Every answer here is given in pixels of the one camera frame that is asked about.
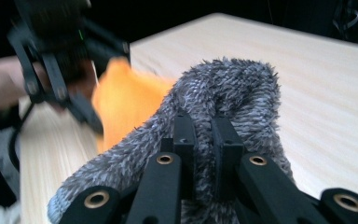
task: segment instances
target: fuzzy fabric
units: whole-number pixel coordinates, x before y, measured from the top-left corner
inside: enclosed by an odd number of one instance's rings
[[[182,108],[193,119],[199,142],[196,200],[182,201],[182,223],[238,223],[233,202],[213,201],[211,120],[216,113],[226,115],[247,150],[271,157],[293,180],[276,133],[279,97],[277,75],[269,64],[223,58],[192,67],[144,125],[63,182],[48,204],[48,218],[58,223],[84,189],[100,185],[123,190],[139,181],[161,139],[172,137],[173,118]]]

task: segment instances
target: gray towel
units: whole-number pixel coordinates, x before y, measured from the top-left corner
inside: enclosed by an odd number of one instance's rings
[[[211,119],[224,114],[247,150],[271,157],[294,181],[276,133],[279,97],[277,75],[269,64],[223,58],[190,68],[144,125],[63,182],[48,204],[48,218],[58,223],[84,189],[101,185],[123,190],[139,181],[161,139],[172,137],[173,118],[182,108],[193,119],[199,142],[196,200],[182,201],[182,223],[238,223],[233,202],[213,201]]]

